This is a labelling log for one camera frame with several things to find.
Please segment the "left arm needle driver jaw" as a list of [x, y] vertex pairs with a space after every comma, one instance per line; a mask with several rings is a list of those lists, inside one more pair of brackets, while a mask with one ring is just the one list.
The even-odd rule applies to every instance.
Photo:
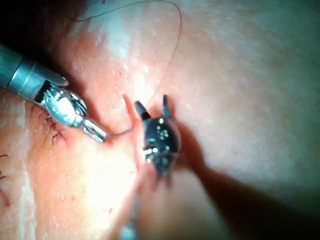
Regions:
[[98, 128], [96, 125], [92, 126], [82, 126], [82, 131], [87, 134], [89, 137], [91, 137], [96, 142], [102, 144], [104, 142], [104, 135], [103, 131]]
[[94, 120], [83, 120], [83, 132], [92, 138], [106, 138], [108, 133]]

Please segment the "left arm needle driver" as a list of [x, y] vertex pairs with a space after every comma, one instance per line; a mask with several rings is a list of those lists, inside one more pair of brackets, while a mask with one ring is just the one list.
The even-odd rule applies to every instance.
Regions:
[[46, 81], [34, 102], [58, 123], [81, 128], [88, 116], [85, 102], [73, 91]]

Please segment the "right arm needle driver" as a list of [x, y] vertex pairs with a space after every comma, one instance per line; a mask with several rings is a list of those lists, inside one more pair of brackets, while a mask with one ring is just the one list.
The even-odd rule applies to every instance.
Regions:
[[169, 117], [151, 117], [143, 121], [143, 155], [158, 176], [167, 176], [181, 150], [181, 134]]

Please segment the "right arm needle driver jaw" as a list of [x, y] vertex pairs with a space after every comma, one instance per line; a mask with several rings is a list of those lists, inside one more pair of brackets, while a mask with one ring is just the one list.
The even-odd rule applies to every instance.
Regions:
[[172, 118], [172, 112], [170, 109], [170, 99], [167, 94], [164, 94], [162, 98], [162, 116], [164, 118]]
[[134, 107], [141, 120], [147, 120], [151, 117], [148, 111], [146, 110], [146, 108], [142, 105], [140, 101], [138, 100], [135, 101]]

